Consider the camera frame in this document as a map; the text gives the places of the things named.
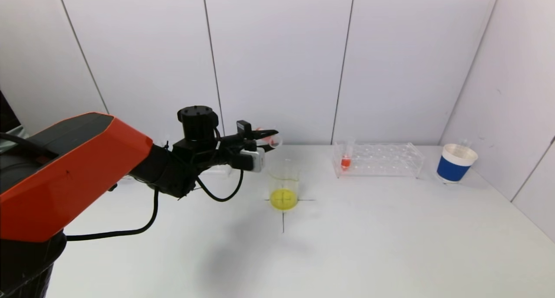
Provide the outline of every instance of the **test tube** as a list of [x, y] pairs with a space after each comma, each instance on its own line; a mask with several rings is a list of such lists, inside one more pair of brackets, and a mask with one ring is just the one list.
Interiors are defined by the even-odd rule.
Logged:
[[460, 139], [453, 154], [457, 157], [463, 157], [466, 152], [470, 149], [472, 145], [472, 141], [468, 140], [467, 138]]
[[351, 158], [353, 157], [353, 150], [355, 148], [355, 138], [349, 136], [345, 139], [345, 151], [343, 152], [343, 157], [341, 158], [341, 168], [343, 171], [349, 169], [351, 166]]
[[[256, 128], [256, 131], [258, 130], [266, 130], [266, 129], [262, 127], [258, 127]], [[283, 144], [283, 138], [281, 138], [281, 134], [274, 134], [272, 136], [268, 136], [267, 138], [256, 140], [256, 144], [257, 145], [268, 144], [272, 148], [277, 148], [278, 146], [281, 146]]]

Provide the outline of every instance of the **black line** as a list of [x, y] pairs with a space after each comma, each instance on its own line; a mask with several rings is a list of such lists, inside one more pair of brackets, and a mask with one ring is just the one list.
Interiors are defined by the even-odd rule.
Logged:
[[68, 19], [69, 27], [71, 27], [71, 31], [73, 32], [73, 36], [75, 37], [75, 41], [77, 41], [77, 46], [79, 46], [79, 50], [81, 51], [81, 55], [83, 56], [83, 59], [85, 60], [85, 65], [87, 65], [87, 69], [89, 70], [89, 74], [91, 75], [91, 78], [93, 79], [93, 83], [95, 84], [95, 87], [97, 88], [98, 95], [101, 97], [102, 104], [104, 105], [104, 108], [105, 108], [106, 112], [109, 114], [110, 111], [108, 110], [108, 107], [106, 106], [106, 102], [104, 101], [104, 98], [102, 97], [102, 93], [101, 93], [100, 89], [98, 88], [97, 80], [95, 79], [95, 76], [93, 76], [93, 72], [91, 71], [91, 67], [89, 66], [89, 61], [87, 61], [87, 57], [85, 57], [85, 53], [83, 52], [83, 48], [81, 47], [81, 43], [79, 42], [79, 39], [77, 38], [77, 34], [75, 33], [75, 28], [73, 28], [73, 23], [71, 22], [71, 19], [69, 18], [69, 13], [68, 13], [68, 10], [65, 7], [64, 0], [60, 0], [60, 1], [62, 2], [62, 6], [64, 8], [65, 16]]
[[458, 102], [460, 101], [460, 96], [462, 95], [462, 92], [464, 91], [464, 87], [466, 87], [466, 83], [468, 83], [470, 73], [472, 72], [472, 69], [474, 68], [474, 63], [476, 63], [478, 53], [480, 52], [480, 49], [482, 48], [482, 43], [484, 41], [484, 37], [486, 36], [487, 29], [490, 26], [490, 21], [493, 17], [493, 12], [495, 10], [496, 5], [497, 5], [497, 0], [495, 0], [495, 2], [493, 3], [493, 7], [491, 8], [490, 16], [488, 17], [488, 20], [487, 20], [487, 23], [486, 23], [486, 27], [484, 28], [484, 32], [482, 33], [482, 37], [480, 37], [480, 43], [478, 43], [478, 48], [476, 49], [476, 53], [474, 53], [474, 58], [472, 59], [472, 62], [470, 63], [470, 68], [468, 69], [468, 72], [466, 73], [466, 77], [464, 78], [464, 82], [462, 83], [462, 87], [460, 87], [460, 91], [458, 92], [457, 100], [454, 101], [453, 108], [451, 110], [451, 114], [449, 115], [449, 118], [447, 119], [447, 122], [445, 123], [444, 130], [441, 133], [440, 139], [437, 142], [438, 145], [441, 145], [441, 140], [444, 138], [445, 132], [447, 131], [447, 128], [449, 128], [449, 124], [450, 124], [450, 122], [451, 122], [451, 120], [454, 116], [454, 111], [457, 109]]
[[353, 4], [351, 0], [351, 12], [349, 13], [349, 24], [347, 25], [347, 37], [345, 38], [345, 49], [343, 50], [343, 63], [341, 64], [341, 75], [339, 77], [339, 89], [337, 89], [337, 102], [335, 103], [335, 116], [333, 116], [333, 128], [331, 129], [330, 145], [333, 144], [333, 134], [335, 132], [335, 121], [337, 120], [337, 109], [339, 108], [339, 93], [341, 92], [341, 82], [343, 81], [343, 69], [345, 68], [345, 55], [347, 55], [347, 42], [349, 41], [349, 30], [351, 29], [351, 17], [353, 16]]
[[208, 28], [208, 40], [210, 41], [210, 53], [212, 54], [212, 66], [214, 67], [214, 79], [216, 80], [216, 92], [218, 93], [218, 104], [220, 105], [220, 118], [222, 118], [222, 131], [225, 135], [224, 113], [222, 112], [222, 99], [220, 99], [220, 86], [218, 85], [218, 74], [216, 73], [216, 61], [214, 60], [214, 48], [212, 47], [212, 34], [210, 33], [210, 22], [208, 21], [208, 8], [204, 1], [204, 13], [206, 14], [206, 27]]
[[521, 187], [519, 187], [519, 190], [517, 191], [517, 193], [513, 196], [513, 198], [511, 199], [511, 203], [513, 201], [515, 201], [515, 198], [517, 198], [517, 196], [520, 194], [520, 191], [522, 191], [522, 188], [526, 185], [526, 183], [528, 183], [528, 180], [530, 179], [530, 177], [534, 174], [534, 171], [538, 168], [539, 163], [543, 160], [543, 157], [545, 157], [545, 155], [547, 154], [547, 152], [549, 152], [549, 149], [551, 148], [551, 144], [549, 144], [549, 146], [547, 146], [547, 149], [545, 150], [545, 152], [543, 152], [542, 157], [539, 159], [539, 161], [535, 164], [534, 168], [532, 169], [532, 171], [530, 172], [530, 174], [526, 177], [526, 180], [524, 181], [524, 183], [522, 183]]

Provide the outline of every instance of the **red liquid in test tube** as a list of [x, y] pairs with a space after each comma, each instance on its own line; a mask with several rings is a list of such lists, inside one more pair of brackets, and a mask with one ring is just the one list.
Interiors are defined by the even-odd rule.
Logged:
[[349, 137], [345, 139], [345, 152], [341, 157], [341, 168], [343, 171], [348, 170], [351, 166], [351, 157], [353, 157], [353, 149], [355, 147], [355, 138]]

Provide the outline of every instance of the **blue and white cup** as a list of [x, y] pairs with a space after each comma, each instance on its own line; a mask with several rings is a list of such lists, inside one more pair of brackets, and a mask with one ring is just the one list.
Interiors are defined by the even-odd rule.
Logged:
[[445, 183], [457, 183], [478, 159], [478, 154], [469, 147], [447, 144], [441, 154], [437, 175]]

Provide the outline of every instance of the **white tabletop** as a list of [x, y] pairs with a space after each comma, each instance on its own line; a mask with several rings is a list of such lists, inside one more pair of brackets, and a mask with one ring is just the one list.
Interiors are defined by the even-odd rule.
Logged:
[[[441, 148], [418, 149], [419, 179], [337, 179], [331, 146], [268, 153], [303, 166], [299, 195], [309, 200], [284, 217], [265, 201], [264, 173], [245, 173], [227, 203], [202, 190], [180, 201], [160, 194], [146, 233], [69, 242], [48, 297], [554, 298], [555, 244], [473, 170], [441, 183]], [[237, 180], [204, 177], [220, 197]], [[142, 227], [152, 200], [147, 186], [122, 180], [65, 232]]]

